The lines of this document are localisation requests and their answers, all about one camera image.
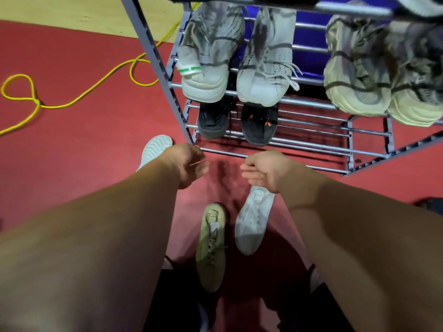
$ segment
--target wooden floor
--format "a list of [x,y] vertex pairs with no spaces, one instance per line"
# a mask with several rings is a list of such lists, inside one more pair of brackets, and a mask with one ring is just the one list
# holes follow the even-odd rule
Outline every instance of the wooden floor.
[[[180,20],[181,4],[139,0],[152,35],[161,39]],[[136,37],[120,0],[0,0],[0,19]],[[172,34],[168,42],[173,42]]]

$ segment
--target yellow rope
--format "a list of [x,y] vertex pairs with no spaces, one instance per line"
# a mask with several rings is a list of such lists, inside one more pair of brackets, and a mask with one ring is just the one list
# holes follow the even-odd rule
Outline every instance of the yellow rope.
[[[192,9],[195,9],[199,4],[196,3],[192,6]],[[168,37],[169,35],[175,30],[176,27],[178,27],[180,25],[180,21],[178,21],[177,23],[175,23],[172,28],[166,33],[166,35],[164,35],[164,37],[156,44],[156,46],[159,46],[160,44],[162,44]],[[60,106],[45,106],[42,105],[40,100],[37,99],[36,96],[36,88],[34,85],[34,81],[32,80],[31,77],[29,77],[26,74],[14,74],[13,76],[8,77],[4,83],[2,84],[1,88],[0,88],[0,92],[1,94],[6,98],[6,99],[10,99],[10,100],[31,100],[34,101],[34,103],[36,104],[36,107],[34,109],[34,111],[30,114],[30,116],[28,116],[25,120],[23,120],[22,122],[17,123],[14,126],[11,126],[9,128],[0,130],[0,136],[9,133],[10,131],[13,131],[15,129],[18,129],[22,126],[24,126],[25,124],[27,124],[29,121],[32,120],[32,118],[34,116],[36,116],[36,114],[39,112],[40,108],[47,108],[47,109],[58,109],[58,108],[65,108],[68,107],[70,105],[75,104],[78,100],[80,100],[81,98],[83,98],[85,95],[87,95],[89,92],[91,92],[93,89],[95,89],[98,85],[100,85],[101,83],[103,83],[103,81],[105,81],[106,78],[108,78],[110,75],[112,75],[114,72],[116,72],[119,68],[121,68],[122,66],[131,63],[131,67],[129,68],[129,76],[131,78],[131,80],[136,83],[137,85],[140,86],[152,86],[155,85],[156,83],[158,83],[158,79],[156,79],[155,81],[153,81],[152,83],[139,83],[138,81],[136,81],[134,79],[133,76],[133,71],[134,71],[134,67],[136,66],[136,64],[139,61],[142,62],[146,62],[146,63],[151,63],[150,61],[146,60],[146,59],[141,59],[145,56],[145,53],[142,53],[141,55],[139,55],[137,58],[135,59],[131,59],[129,61],[124,61],[123,63],[115,66],[111,71],[109,71],[103,78],[101,78],[97,83],[95,83],[93,86],[91,86],[89,89],[87,89],[86,91],[84,91],[81,95],[79,95],[77,98],[75,98],[74,100],[72,100],[71,102],[64,104],[64,105],[60,105]],[[31,97],[20,97],[20,98],[15,98],[13,96],[9,96],[6,94],[6,87],[8,86],[8,84],[13,81],[15,78],[20,78],[20,77],[24,77],[26,79],[28,79],[29,83],[30,83],[30,92],[31,92]]]

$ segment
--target red floor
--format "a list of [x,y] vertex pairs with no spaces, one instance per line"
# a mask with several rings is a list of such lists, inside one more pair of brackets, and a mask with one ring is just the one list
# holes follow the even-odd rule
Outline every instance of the red floor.
[[[72,100],[112,67],[142,51],[136,39],[119,36],[5,21],[0,21],[0,31],[0,80],[15,73],[30,75],[38,97],[47,105]],[[170,49],[170,44],[161,46],[164,58]],[[123,67],[74,106],[42,110],[25,128],[0,137],[3,229],[24,222],[47,207],[127,177],[138,168],[146,142],[157,134],[168,134],[176,143],[184,141],[160,86],[137,86],[130,81],[128,71],[129,66]],[[135,77],[151,82],[155,75],[143,64],[136,68]],[[8,93],[29,96],[29,85],[18,80],[8,88]],[[183,102],[180,91],[177,94]],[[22,120],[33,108],[32,102],[0,97],[0,129]],[[362,119],[358,123],[364,126],[374,121]],[[438,130],[398,124],[394,128],[396,145]],[[360,149],[380,147],[379,141],[370,138],[358,139],[356,143]],[[240,177],[242,159],[215,154],[208,158],[211,172],[178,194],[168,246],[168,255],[173,259],[193,258],[207,203],[223,202],[233,223],[248,194],[249,187]],[[443,144],[439,144],[350,177],[333,176],[353,186],[413,202],[427,196],[443,196],[442,162]],[[214,330],[276,331],[278,318],[267,307],[274,308],[287,290],[284,287],[303,276],[303,262],[297,251],[309,264],[281,198],[275,198],[268,231],[256,254],[242,256],[231,237],[226,239],[227,267]]]

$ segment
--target person's right hand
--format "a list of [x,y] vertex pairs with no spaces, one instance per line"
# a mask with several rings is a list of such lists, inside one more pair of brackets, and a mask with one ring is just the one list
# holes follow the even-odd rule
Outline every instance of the person's right hand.
[[240,166],[241,176],[251,185],[262,186],[272,193],[279,193],[279,184],[293,170],[311,170],[292,161],[278,151],[262,151],[246,158]]

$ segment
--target shoe label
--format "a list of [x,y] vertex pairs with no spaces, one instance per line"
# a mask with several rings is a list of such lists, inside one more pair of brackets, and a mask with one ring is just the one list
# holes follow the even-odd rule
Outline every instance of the shoe label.
[[199,64],[182,65],[177,63],[177,70],[182,76],[189,76],[191,74],[202,73],[202,67]]

